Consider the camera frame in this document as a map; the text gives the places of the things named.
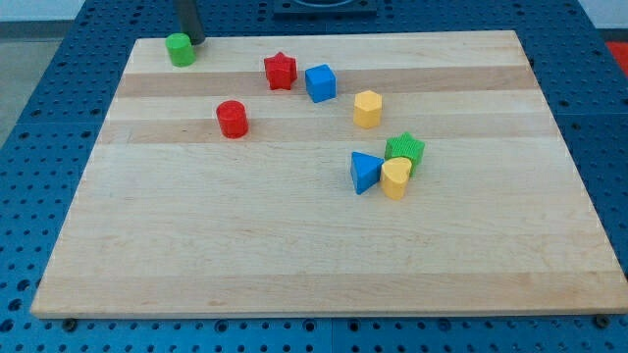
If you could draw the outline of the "dark cylindrical robot arm tool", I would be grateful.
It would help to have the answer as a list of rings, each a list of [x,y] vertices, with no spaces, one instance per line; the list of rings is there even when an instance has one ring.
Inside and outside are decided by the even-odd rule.
[[[192,45],[199,45],[205,41],[204,27],[198,11],[196,0],[174,0],[175,11],[183,33],[189,38]]]

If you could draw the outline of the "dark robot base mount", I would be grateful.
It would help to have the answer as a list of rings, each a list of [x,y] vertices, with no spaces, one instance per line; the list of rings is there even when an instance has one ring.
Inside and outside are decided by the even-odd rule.
[[[376,15],[378,10],[377,0],[275,0],[272,4],[274,19],[371,16]]]

